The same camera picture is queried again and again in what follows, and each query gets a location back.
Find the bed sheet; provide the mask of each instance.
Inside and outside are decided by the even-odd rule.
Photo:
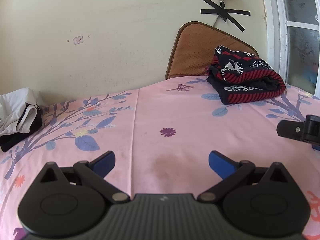
[[[320,239],[320,152],[276,133],[281,119],[320,115],[320,100],[287,85],[277,98],[225,106],[205,78],[177,77],[44,107],[41,130],[0,152],[0,239],[24,236],[17,207],[46,162],[71,166],[108,150],[116,166],[105,179],[130,196],[197,196],[221,180],[208,165],[212,150],[257,166],[282,162],[312,209],[304,235]]]

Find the glass panel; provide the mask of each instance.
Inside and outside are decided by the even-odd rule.
[[[315,0],[284,0],[287,20],[318,25]]]
[[[319,31],[288,27],[289,84],[315,93],[319,66]]]

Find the cream wall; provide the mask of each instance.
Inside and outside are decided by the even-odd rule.
[[[222,19],[215,27],[266,58],[263,1],[225,3],[251,11],[234,15],[246,30]],[[0,94],[31,87],[52,104],[161,81],[179,28],[189,21],[212,24],[215,16],[201,15],[201,8],[210,6],[202,0],[0,0]],[[80,35],[84,42],[74,45]]]

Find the brown cushion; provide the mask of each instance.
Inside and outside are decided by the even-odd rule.
[[[178,32],[165,79],[205,75],[204,69],[211,64],[214,49],[220,45],[259,56],[253,47],[236,37],[201,22],[189,22]]]

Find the white cloth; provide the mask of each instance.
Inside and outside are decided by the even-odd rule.
[[[29,133],[36,114],[37,95],[32,89],[22,88],[0,95],[0,136],[17,132]]]

